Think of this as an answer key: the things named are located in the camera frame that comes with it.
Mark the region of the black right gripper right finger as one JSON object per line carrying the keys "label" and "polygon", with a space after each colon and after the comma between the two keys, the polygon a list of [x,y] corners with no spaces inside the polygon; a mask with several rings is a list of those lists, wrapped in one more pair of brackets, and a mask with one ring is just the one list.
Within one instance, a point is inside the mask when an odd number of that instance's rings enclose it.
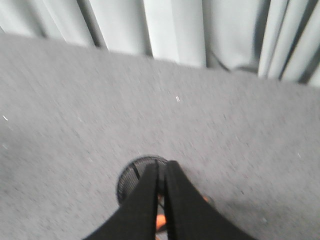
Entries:
{"label": "black right gripper right finger", "polygon": [[164,174],[164,212],[169,240],[253,240],[202,197],[177,161]]}

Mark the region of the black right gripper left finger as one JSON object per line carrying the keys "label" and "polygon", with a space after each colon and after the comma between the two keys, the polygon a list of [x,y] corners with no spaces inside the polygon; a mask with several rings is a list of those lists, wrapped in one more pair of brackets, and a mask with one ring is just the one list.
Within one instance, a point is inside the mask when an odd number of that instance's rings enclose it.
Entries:
{"label": "black right gripper left finger", "polygon": [[147,165],[121,207],[86,240],[154,240],[158,210],[158,166]]}

